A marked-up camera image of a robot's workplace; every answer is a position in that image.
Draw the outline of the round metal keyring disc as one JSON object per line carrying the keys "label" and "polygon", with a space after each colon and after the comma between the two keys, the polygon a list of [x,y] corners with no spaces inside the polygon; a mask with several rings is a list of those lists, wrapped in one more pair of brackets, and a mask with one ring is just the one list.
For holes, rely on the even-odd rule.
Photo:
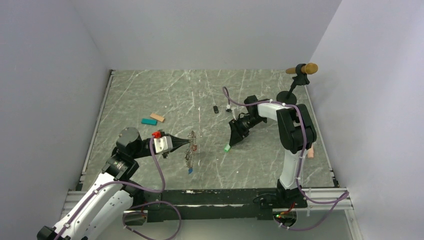
{"label": "round metal keyring disc", "polygon": [[188,136],[187,136],[189,143],[188,143],[188,148],[185,151],[185,164],[187,166],[188,169],[192,168],[193,169],[193,157],[194,157],[194,153],[195,151],[191,150],[191,146],[192,145],[197,145],[197,136],[196,133],[194,131],[191,131]]}

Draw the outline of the green tagged key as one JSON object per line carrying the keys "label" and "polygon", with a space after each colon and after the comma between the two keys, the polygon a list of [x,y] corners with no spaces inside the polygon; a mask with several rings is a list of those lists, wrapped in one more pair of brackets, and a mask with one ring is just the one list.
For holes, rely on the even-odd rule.
{"label": "green tagged key", "polygon": [[227,144],[227,145],[224,147],[224,151],[225,151],[226,153],[228,153],[228,152],[230,151],[230,149],[231,149],[231,146],[230,146],[229,144]]}

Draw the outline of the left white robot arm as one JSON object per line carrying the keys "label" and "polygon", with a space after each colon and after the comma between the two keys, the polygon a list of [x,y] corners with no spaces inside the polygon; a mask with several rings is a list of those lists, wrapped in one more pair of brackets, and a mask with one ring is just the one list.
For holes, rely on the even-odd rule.
{"label": "left white robot arm", "polygon": [[[145,193],[161,195],[166,182],[157,155],[167,157],[192,140],[179,138],[162,130],[142,139],[135,127],[126,127],[118,136],[110,158],[96,180],[73,207],[54,226],[44,226],[37,233],[39,240],[90,240],[127,209],[137,210],[145,201]],[[151,189],[141,186],[131,177],[138,170],[137,159],[152,157],[162,186]]]}

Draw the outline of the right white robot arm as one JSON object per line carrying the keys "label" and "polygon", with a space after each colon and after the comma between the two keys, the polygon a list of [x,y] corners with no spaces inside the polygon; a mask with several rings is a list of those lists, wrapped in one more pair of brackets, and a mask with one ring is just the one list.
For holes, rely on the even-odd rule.
{"label": "right white robot arm", "polygon": [[250,129],[268,120],[277,122],[280,142],[285,150],[282,173],[277,181],[276,203],[288,208],[300,196],[303,160],[317,140],[317,132],[305,104],[285,104],[272,99],[247,97],[247,113],[229,121],[229,146],[240,143]]}

